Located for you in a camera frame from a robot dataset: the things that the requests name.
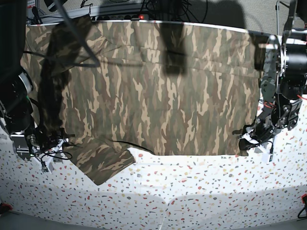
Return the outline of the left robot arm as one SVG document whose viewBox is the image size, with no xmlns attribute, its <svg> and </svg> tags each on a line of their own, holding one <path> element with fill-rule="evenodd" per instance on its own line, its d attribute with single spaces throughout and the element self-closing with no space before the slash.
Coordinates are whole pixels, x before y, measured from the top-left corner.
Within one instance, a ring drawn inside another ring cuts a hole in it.
<svg viewBox="0 0 307 230">
<path fill-rule="evenodd" d="M 303 95 L 307 92 L 307 45 L 301 43 L 307 40 L 307 30 L 293 27 L 297 17 L 304 22 L 307 20 L 307 2 L 292 0 L 288 9 L 282 38 L 273 47 L 277 51 L 273 74 L 274 101 L 263 102 L 271 112 L 247 125 L 239 138 L 240 150 L 258 148 L 264 163 L 273 160 L 273 147 L 268 148 L 268 143 L 274 145 L 275 137 L 284 128 L 292 130 L 297 125 L 299 110 L 305 99 Z"/>
</svg>

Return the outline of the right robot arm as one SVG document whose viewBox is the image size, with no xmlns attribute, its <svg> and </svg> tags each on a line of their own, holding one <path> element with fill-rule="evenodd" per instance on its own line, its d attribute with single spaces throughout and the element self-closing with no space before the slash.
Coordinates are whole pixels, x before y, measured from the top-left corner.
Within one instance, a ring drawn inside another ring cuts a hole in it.
<svg viewBox="0 0 307 230">
<path fill-rule="evenodd" d="M 53 27 L 42 57 L 37 98 L 29 98 L 33 82 L 20 61 L 25 51 L 26 2 L 0 3 L 0 125 L 23 160 L 34 159 L 44 173 L 53 172 L 53 160 L 69 160 L 63 151 L 68 136 L 59 117 L 62 91 L 69 82 L 72 55 L 64 54 L 75 38 L 65 23 Z"/>
</svg>

